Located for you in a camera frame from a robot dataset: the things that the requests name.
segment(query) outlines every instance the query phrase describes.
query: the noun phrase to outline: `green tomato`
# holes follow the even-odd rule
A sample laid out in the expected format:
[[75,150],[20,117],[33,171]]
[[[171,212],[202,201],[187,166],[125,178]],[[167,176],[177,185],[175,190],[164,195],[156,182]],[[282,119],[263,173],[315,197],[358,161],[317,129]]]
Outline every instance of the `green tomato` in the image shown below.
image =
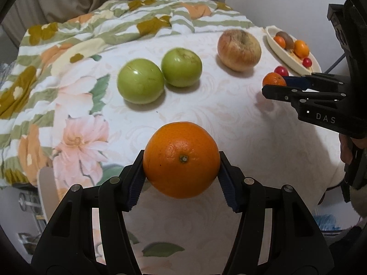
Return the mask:
[[197,54],[184,48],[167,52],[162,60],[162,72],[166,81],[175,87],[189,87],[196,83],[203,71]]
[[145,105],[155,101],[163,93],[163,74],[152,61],[135,59],[120,70],[117,89],[125,100]]

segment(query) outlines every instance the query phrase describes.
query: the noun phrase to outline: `human hand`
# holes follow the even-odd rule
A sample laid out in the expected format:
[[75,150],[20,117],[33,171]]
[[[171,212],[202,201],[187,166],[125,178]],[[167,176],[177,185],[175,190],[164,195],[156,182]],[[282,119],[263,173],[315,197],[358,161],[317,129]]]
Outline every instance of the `human hand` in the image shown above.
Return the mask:
[[350,140],[360,149],[367,148],[367,138],[361,140],[356,140],[355,138],[350,138],[346,135],[339,133],[340,141],[340,159],[346,164],[351,164],[353,160],[352,146]]

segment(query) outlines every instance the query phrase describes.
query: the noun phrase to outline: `small orange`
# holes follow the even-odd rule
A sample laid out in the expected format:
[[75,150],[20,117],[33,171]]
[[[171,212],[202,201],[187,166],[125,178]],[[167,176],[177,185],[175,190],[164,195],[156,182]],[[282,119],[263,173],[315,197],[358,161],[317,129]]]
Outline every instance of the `small orange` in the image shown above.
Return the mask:
[[297,55],[297,57],[304,59],[307,58],[310,54],[310,49],[308,45],[303,40],[296,40],[294,42],[293,52]]
[[275,36],[275,37],[274,37],[274,40],[275,40],[275,42],[276,42],[277,44],[279,44],[279,45],[280,45],[280,47],[281,47],[282,49],[285,49],[285,48],[286,48],[286,41],[284,40],[284,38],[283,38],[283,37],[281,37],[281,36]]
[[191,198],[206,190],[221,164],[214,139],[191,122],[169,123],[158,129],[143,156],[149,182],[174,198]]
[[287,83],[280,74],[271,72],[268,73],[262,80],[262,86],[264,87],[265,85],[286,86]]

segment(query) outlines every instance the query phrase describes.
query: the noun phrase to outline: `onion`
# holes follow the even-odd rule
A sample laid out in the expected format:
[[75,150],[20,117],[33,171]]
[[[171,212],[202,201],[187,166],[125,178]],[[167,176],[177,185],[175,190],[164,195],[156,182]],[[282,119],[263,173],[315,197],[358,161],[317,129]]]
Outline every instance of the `onion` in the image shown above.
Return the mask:
[[227,30],[218,40],[218,55],[228,68],[243,72],[259,63],[261,47],[252,34],[243,30]]

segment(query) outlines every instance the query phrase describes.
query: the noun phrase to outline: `kiwi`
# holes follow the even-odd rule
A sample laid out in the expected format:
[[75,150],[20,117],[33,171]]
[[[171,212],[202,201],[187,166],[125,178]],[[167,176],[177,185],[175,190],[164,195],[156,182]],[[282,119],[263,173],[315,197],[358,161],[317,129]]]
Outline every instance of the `kiwi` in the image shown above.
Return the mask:
[[294,49],[294,41],[286,32],[279,31],[275,36],[280,36],[286,42],[286,49]]

